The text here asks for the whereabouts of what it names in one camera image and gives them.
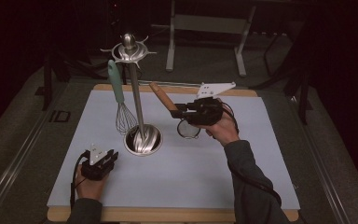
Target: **gray carpet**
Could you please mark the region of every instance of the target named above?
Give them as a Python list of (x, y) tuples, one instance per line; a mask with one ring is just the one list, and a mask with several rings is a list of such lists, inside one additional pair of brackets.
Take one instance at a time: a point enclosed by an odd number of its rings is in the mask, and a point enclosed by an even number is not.
[[(157, 51), (158, 54), (148, 55), (140, 62), (140, 80), (196, 84), (202, 81), (235, 81), (238, 86), (245, 88), (269, 78), (261, 56), (270, 39), (263, 35), (251, 35), (248, 39), (243, 53), (248, 72), (245, 78), (237, 75), (233, 44), (199, 42), (195, 45), (188, 43), (186, 38), (179, 38), (174, 71), (167, 73), (165, 60), (168, 45), (164, 41), (164, 38), (151, 38), (146, 42), (149, 50)], [(268, 55), (273, 68), (279, 65), (290, 46), (290, 41), (285, 37), (279, 39)], [(67, 86), (55, 82), (56, 91), (64, 91), (60, 97), (55, 98), (57, 101), (49, 111), (42, 112), (43, 99), (34, 96), (37, 87), (42, 85), (42, 74), (41, 70), (30, 77), (0, 119), (0, 176), (21, 149), (21, 144), (27, 141), (28, 134), (40, 118), (49, 118), (52, 110), (70, 111), (71, 118), (66, 123), (42, 122), (43, 126), (24, 158), (20, 173), (0, 204), (0, 223), (49, 223), (46, 220), (49, 193), (90, 90), (95, 83), (101, 82), (81, 75), (74, 76)], [(295, 223), (340, 223), (326, 196), (312, 146), (316, 147), (324, 162), (348, 220), (350, 223), (358, 223), (358, 174), (317, 92), (310, 90), (312, 110), (307, 112), (309, 124), (304, 126), (296, 116), (296, 105), (282, 94), (284, 83), (282, 81), (258, 91), (258, 94), (263, 97), (268, 109), (283, 158), (296, 186), (301, 215), (306, 220), (300, 219)]]

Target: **brown wooden handle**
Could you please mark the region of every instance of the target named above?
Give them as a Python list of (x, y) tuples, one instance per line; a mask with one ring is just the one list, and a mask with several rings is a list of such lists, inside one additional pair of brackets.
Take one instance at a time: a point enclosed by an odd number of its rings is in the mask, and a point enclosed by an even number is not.
[(165, 91), (156, 83), (151, 82), (149, 84), (152, 91), (156, 94), (159, 100), (167, 107), (168, 110), (178, 110), (171, 98), (165, 93)]

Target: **forearm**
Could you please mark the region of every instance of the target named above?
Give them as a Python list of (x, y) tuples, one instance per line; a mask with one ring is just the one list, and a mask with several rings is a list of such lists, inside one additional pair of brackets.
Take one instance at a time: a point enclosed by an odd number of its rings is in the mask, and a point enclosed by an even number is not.
[(102, 209), (103, 205), (96, 200), (87, 198), (78, 199), (66, 223), (99, 224), (101, 223)]
[[(255, 157), (247, 141), (236, 141), (225, 146), (227, 161), (242, 176), (249, 177), (269, 188), (271, 181), (255, 164)], [(235, 215), (237, 223), (288, 223), (276, 198), (262, 189), (249, 185), (233, 175)]]

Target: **dark background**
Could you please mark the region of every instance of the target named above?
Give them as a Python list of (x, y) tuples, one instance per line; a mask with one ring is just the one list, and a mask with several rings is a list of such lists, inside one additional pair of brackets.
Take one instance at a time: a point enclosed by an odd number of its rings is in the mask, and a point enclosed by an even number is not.
[[(178, 9), (241, 16), (232, 2), (218, 7), (206, 7), (205, 2), (187, 1)], [(312, 63), (310, 84), (317, 89), (358, 169), (358, 1), (330, 3), (311, 17), (312, 35), (296, 42), (292, 53), (306, 55)], [(279, 11), (276, 7), (257, 10), (253, 31), (275, 32), (280, 18), (273, 16)], [(0, 116), (25, 80), (43, 66), (52, 47), (87, 62), (93, 51), (111, 49), (119, 34), (148, 35), (151, 23), (168, 25), (169, 8), (168, 0), (0, 0)], [(314, 54), (307, 58), (310, 43)], [(298, 59), (292, 58), (295, 66)]]

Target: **white plastic part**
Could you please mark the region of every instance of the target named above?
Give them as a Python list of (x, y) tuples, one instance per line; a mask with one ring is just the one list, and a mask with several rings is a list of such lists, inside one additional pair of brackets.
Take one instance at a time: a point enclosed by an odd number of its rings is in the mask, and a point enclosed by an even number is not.
[(107, 155), (106, 150), (102, 150), (100, 147), (91, 144), (91, 147), (89, 148), (89, 164), (93, 165), (97, 163), (106, 155)]
[(236, 87), (235, 82), (231, 83), (202, 83), (197, 93), (197, 99), (215, 96), (223, 91), (228, 91)]

